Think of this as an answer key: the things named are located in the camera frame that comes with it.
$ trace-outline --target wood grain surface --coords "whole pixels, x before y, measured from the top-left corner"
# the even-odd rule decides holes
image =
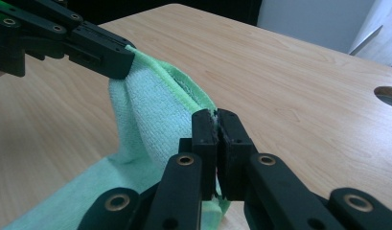
[[[180,5],[103,25],[188,73],[237,113],[258,150],[313,192],[353,187],[392,209],[392,68]],[[0,227],[118,147],[107,78],[27,58],[0,78]],[[245,229],[235,202],[220,229]]]

